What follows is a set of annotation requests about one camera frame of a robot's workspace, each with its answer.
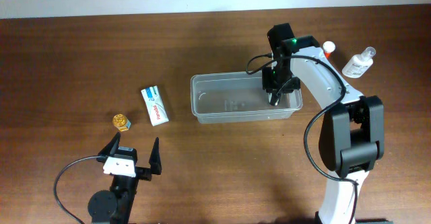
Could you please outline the orange tube white cap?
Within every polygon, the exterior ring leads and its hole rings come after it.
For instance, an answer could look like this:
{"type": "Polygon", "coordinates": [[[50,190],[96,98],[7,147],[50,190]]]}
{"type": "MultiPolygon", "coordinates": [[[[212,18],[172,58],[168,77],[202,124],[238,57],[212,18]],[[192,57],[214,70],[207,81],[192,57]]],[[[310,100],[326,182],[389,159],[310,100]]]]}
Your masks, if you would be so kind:
{"type": "Polygon", "coordinates": [[[331,53],[333,53],[335,51],[336,45],[332,41],[325,41],[322,45],[322,49],[323,49],[325,57],[328,59],[330,57],[331,53]]]}

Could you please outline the dark bottle white cap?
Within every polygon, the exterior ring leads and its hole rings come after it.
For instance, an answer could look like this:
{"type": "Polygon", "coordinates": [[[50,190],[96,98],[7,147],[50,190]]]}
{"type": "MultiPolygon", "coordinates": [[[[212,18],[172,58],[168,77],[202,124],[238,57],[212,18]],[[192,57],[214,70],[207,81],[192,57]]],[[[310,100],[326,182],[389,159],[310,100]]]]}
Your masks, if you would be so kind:
{"type": "Polygon", "coordinates": [[[269,103],[272,106],[277,106],[279,104],[279,99],[280,99],[280,96],[278,94],[273,94],[273,93],[269,94],[269,103]]]}

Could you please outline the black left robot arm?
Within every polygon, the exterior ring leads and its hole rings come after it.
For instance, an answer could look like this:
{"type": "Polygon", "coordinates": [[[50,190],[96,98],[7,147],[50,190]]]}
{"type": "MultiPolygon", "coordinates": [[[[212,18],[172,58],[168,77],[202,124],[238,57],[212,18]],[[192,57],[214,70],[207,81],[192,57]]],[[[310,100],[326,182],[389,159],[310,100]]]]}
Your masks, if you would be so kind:
{"type": "Polygon", "coordinates": [[[162,173],[159,139],[154,141],[149,167],[137,166],[137,150],[121,147],[120,139],[117,133],[96,158],[104,164],[103,172],[113,179],[108,190],[96,192],[88,202],[92,223],[128,224],[139,181],[150,181],[153,175],[162,173]]]}

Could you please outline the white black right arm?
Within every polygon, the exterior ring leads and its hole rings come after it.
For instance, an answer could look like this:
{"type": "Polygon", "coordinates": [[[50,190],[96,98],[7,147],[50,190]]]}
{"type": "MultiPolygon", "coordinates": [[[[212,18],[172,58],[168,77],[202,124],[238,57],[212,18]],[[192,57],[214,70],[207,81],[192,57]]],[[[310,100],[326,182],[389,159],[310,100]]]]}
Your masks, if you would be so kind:
{"type": "Polygon", "coordinates": [[[350,87],[324,55],[313,36],[296,37],[290,24],[267,33],[272,60],[259,70],[269,103],[305,85],[321,107],[308,123],[304,138],[322,118],[319,154],[325,169],[313,168],[327,179],[324,201],[315,223],[355,223],[360,189],[384,153],[384,107],[377,96],[350,87]]]}

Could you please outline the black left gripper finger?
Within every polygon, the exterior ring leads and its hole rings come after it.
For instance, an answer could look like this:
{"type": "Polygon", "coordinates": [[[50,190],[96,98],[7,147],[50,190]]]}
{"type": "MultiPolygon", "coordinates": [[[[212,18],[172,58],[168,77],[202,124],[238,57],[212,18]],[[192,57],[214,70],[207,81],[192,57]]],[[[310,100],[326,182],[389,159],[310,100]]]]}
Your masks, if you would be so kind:
{"type": "Polygon", "coordinates": [[[112,140],[98,153],[98,156],[113,156],[119,148],[121,133],[117,132],[112,140]]]}
{"type": "Polygon", "coordinates": [[[160,175],[162,173],[162,162],[160,157],[160,143],[159,138],[156,137],[152,152],[149,158],[149,165],[152,174],[160,175]]]}

